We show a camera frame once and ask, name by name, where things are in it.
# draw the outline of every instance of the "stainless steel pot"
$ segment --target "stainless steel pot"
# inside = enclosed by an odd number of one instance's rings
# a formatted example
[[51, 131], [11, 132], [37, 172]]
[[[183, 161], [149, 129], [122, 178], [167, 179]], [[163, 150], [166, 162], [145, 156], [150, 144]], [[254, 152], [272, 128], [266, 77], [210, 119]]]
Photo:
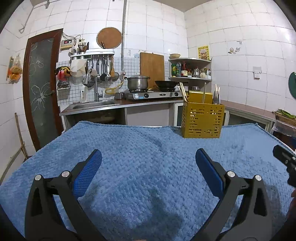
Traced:
[[114, 99], [116, 100], [121, 100], [123, 98], [123, 93], [122, 92], [116, 92]]
[[192, 90], [192, 91], [200, 91], [200, 88], [198, 86], [191, 86], [189, 88], [189, 90]]
[[149, 76], [143, 76], [140, 74], [133, 75], [128, 78], [128, 89], [148, 89], [148, 79], [150, 79]]

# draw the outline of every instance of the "kitchen sink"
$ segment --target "kitchen sink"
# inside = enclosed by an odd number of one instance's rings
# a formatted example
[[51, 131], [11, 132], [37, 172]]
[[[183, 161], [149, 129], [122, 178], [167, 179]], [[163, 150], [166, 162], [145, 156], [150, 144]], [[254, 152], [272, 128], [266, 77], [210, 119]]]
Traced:
[[73, 107], [73, 109], [74, 110], [91, 109], [91, 108], [111, 106], [111, 105], [120, 105], [120, 104], [114, 100], [102, 100], [99, 102], [87, 102], [87, 103], [77, 104]]

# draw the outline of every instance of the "white tile wall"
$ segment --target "white tile wall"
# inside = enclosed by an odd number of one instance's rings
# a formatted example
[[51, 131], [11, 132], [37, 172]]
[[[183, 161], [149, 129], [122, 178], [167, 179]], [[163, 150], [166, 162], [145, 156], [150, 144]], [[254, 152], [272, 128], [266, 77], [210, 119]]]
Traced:
[[[49, 18], [49, 15], [44, 15], [42, 19], [39, 19], [40, 21], [28, 23], [28, 28], [21, 34], [18, 30], [23, 27], [32, 8], [30, 0], [24, 0], [0, 33], [0, 50], [2, 53], [0, 61], [0, 176], [10, 157], [20, 147], [14, 113], [16, 112], [19, 115], [23, 109], [23, 102], [19, 105], [18, 101], [18, 98], [22, 98], [22, 81], [17, 84], [6, 82], [9, 58], [11, 56], [16, 57], [17, 53], [20, 53], [21, 58], [23, 58], [30, 29], [34, 27], [35, 31], [39, 31], [45, 28]], [[24, 125], [23, 120], [20, 120], [20, 125]]]
[[[122, 13], [123, 1], [119, 0], [52, 2], [48, 9], [39, 7], [33, 10], [28, 21], [31, 23], [27, 26], [30, 28], [28, 34], [32, 37], [45, 31], [64, 28], [67, 35], [81, 34], [90, 42], [90, 48], [98, 48], [94, 35], [109, 26], [121, 31]], [[128, 1], [125, 34], [125, 53], [137, 53], [140, 50], [163, 54], [166, 59], [170, 53], [188, 57], [184, 13], [167, 5], [152, 0]], [[61, 57], [60, 61], [67, 60], [66, 54], [61, 53]]]
[[[57, 63], [57, 67], [59, 66], [67, 66], [69, 65], [68, 61], [62, 61]], [[168, 61], [165, 61], [165, 79], [168, 80], [169, 77], [169, 63]], [[114, 58], [114, 69], [116, 72], [120, 72], [121, 68], [121, 59], [118, 57]], [[140, 58], [124, 58], [124, 69], [126, 71], [126, 76], [132, 76], [136, 73], [140, 72]], [[57, 92], [57, 98], [58, 98], [58, 105], [62, 108], [67, 107], [70, 104], [81, 102], [81, 91], [87, 91], [87, 101], [94, 101], [94, 87], [87, 88], [82, 85], [82, 79], [83, 78], [74, 78], [70, 77], [69, 83], [70, 83], [70, 89], [68, 90], [61, 90]], [[101, 93], [103, 92], [103, 98], [102, 99], [113, 99], [113, 95], [108, 95], [105, 93], [106, 87], [115, 87], [120, 84], [120, 80], [117, 80], [116, 82], [112, 83], [98, 83], [98, 91]], [[127, 90], [127, 82], [123, 84], [123, 86], [120, 88], [120, 91]], [[22, 125], [21, 131], [27, 130], [26, 125]]]
[[[273, 0], [214, 0], [185, 12], [189, 57], [208, 45], [221, 98], [296, 114], [287, 82], [296, 71], [296, 32]], [[229, 54], [229, 49], [240, 51]], [[261, 67], [254, 79], [253, 67]]]

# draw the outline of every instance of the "gas stove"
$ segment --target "gas stove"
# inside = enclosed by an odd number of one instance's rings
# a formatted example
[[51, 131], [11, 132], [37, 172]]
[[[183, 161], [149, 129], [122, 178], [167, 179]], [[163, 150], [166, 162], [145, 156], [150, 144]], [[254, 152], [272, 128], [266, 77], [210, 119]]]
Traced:
[[179, 91], [154, 91], [154, 92], [124, 92], [124, 97], [131, 100], [140, 100], [140, 99], [159, 99], [159, 98], [176, 98], [182, 97], [181, 92]]

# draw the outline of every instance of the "blue towel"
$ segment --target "blue towel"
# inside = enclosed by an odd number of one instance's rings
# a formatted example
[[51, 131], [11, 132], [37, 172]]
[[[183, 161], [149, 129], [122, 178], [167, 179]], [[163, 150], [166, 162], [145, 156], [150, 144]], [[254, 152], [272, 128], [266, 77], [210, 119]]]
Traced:
[[[277, 144], [254, 124], [223, 127], [219, 139], [184, 139], [174, 127], [82, 121], [21, 165], [0, 186], [0, 203], [24, 234], [34, 176], [58, 176], [98, 149], [102, 165], [78, 201], [106, 239], [190, 240], [218, 202], [195, 162], [196, 150], [203, 148], [225, 170], [246, 178], [262, 176], [276, 232], [286, 220], [293, 190], [287, 184], [285, 166], [272, 155]], [[66, 227], [73, 230], [61, 201], [55, 199]], [[238, 208], [239, 200], [224, 230], [231, 226]]]

